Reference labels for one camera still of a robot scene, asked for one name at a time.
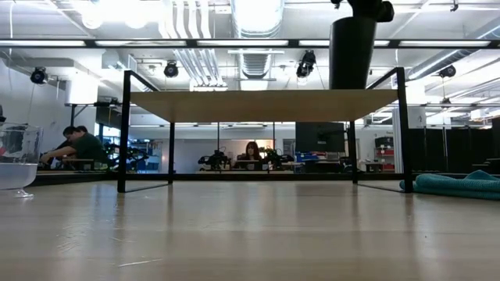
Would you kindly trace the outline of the wooden shelf with black frame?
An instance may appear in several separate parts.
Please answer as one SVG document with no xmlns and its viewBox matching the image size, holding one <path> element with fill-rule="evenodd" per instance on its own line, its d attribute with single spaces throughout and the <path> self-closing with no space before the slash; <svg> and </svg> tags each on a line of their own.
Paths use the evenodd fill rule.
<svg viewBox="0 0 500 281">
<path fill-rule="evenodd" d="M 376 109 L 398 102 L 401 130 L 403 179 L 405 190 L 413 192 L 410 160 L 408 104 L 404 70 L 396 67 L 387 73 L 399 79 L 395 90 L 368 89 L 278 90 L 278 91 L 159 91 L 150 86 L 147 92 L 133 92 L 131 80 L 136 78 L 148 86 L 142 76 L 132 70 L 123 74 L 120 148 L 127 147 L 130 107 L 137 105 L 169 123 L 170 138 L 175 138 L 177 123 L 219 122 L 326 122 L 348 121 L 349 147 L 355 148 L 353 123 Z"/>
</svg>

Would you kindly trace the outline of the tall black cup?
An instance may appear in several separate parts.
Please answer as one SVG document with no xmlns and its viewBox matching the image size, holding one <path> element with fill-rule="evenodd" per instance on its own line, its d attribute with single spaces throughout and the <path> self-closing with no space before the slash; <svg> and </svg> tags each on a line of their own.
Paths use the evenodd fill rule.
<svg viewBox="0 0 500 281">
<path fill-rule="evenodd" d="M 330 89 L 364 89 L 370 70 L 377 22 L 345 17 L 330 26 Z"/>
</svg>

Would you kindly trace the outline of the black monitor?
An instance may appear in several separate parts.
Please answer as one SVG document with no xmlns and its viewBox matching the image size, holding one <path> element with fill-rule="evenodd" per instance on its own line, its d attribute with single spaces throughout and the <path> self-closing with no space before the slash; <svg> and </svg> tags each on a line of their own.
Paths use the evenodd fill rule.
<svg viewBox="0 0 500 281">
<path fill-rule="evenodd" d="M 345 125 L 332 122 L 297 122 L 296 152 L 345 152 Z"/>
</svg>

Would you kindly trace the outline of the red storage rack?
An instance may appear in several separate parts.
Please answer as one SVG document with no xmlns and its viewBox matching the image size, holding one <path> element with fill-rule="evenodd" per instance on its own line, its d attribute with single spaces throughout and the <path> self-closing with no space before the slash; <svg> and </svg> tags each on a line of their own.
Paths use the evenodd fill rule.
<svg viewBox="0 0 500 281">
<path fill-rule="evenodd" d="M 377 137 L 374 140 L 374 157 L 381 164 L 380 171 L 393 173 L 395 171 L 395 147 L 393 137 Z"/>
</svg>

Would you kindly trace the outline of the white column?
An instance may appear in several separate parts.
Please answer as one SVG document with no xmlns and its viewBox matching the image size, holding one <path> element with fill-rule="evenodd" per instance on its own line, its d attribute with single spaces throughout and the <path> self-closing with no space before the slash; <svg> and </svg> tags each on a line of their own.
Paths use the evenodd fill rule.
<svg viewBox="0 0 500 281">
<path fill-rule="evenodd" d="M 425 108 L 420 107 L 420 104 L 427 102 L 425 95 L 425 86 L 416 81 L 407 82 L 405 88 L 406 101 L 409 105 L 407 108 L 409 128 L 421 129 L 427 125 L 427 116 Z M 399 108 L 392 110 L 393 122 L 393 141 L 394 141 L 394 157 L 395 157 L 395 172 L 404 173 L 404 165 L 402 163 L 402 145 L 401 145 L 401 128 Z"/>
</svg>

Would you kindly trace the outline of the teal cloth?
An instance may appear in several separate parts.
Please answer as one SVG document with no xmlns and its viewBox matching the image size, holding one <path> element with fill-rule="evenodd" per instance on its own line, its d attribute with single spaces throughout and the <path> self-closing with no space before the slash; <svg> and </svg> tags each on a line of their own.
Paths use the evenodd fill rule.
<svg viewBox="0 0 500 281">
<path fill-rule="evenodd" d="M 482 170 L 463 179 L 438 174 L 421 174 L 412 182 L 415 193 L 500 201 L 500 178 Z"/>
</svg>

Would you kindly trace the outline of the white ceiling pipes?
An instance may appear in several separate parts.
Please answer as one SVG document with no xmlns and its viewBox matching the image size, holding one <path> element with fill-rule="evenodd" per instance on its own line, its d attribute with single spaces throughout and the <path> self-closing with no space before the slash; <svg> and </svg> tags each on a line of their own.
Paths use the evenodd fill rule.
<svg viewBox="0 0 500 281">
<path fill-rule="evenodd" d="M 165 39 L 212 39 L 209 0 L 161 0 L 159 33 Z M 191 78 L 193 88 L 217 91 L 225 88 L 213 49 L 181 48 L 174 51 Z"/>
</svg>

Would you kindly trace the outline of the black rig frame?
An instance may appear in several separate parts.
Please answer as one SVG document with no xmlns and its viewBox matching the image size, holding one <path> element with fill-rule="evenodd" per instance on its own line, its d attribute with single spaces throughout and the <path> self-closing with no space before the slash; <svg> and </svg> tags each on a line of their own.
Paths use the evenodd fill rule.
<svg viewBox="0 0 500 281">
<path fill-rule="evenodd" d="M 0 48 L 329 48 L 328 39 L 0 39 Z M 376 49 L 500 49 L 500 40 L 375 40 Z"/>
</svg>

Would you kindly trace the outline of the silver ventilation duct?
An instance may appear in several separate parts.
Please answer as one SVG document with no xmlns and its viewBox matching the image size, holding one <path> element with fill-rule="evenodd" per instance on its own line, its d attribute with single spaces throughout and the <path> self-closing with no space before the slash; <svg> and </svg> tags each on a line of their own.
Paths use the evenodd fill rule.
<svg viewBox="0 0 500 281">
<path fill-rule="evenodd" d="M 285 0 L 230 0 L 234 36 L 273 39 L 280 33 Z M 248 79 L 265 78 L 272 55 L 250 53 L 238 56 L 241 73 Z"/>
</svg>

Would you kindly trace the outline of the clear glass mug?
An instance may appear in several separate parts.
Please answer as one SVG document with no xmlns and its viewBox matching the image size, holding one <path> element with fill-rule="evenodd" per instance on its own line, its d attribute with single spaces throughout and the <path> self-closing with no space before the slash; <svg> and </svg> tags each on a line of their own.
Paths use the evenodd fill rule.
<svg viewBox="0 0 500 281">
<path fill-rule="evenodd" d="M 24 188 L 37 175 L 42 138 L 40 127 L 0 122 L 0 191 L 18 198 L 34 196 Z"/>
</svg>

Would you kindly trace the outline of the black partition wall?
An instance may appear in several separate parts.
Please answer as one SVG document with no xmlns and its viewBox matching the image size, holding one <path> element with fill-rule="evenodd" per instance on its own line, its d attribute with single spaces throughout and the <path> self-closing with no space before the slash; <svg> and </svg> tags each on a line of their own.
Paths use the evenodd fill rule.
<svg viewBox="0 0 500 281">
<path fill-rule="evenodd" d="M 409 130 L 415 173 L 471 173 L 481 169 L 500 175 L 500 119 L 483 128 L 468 125 Z"/>
</svg>

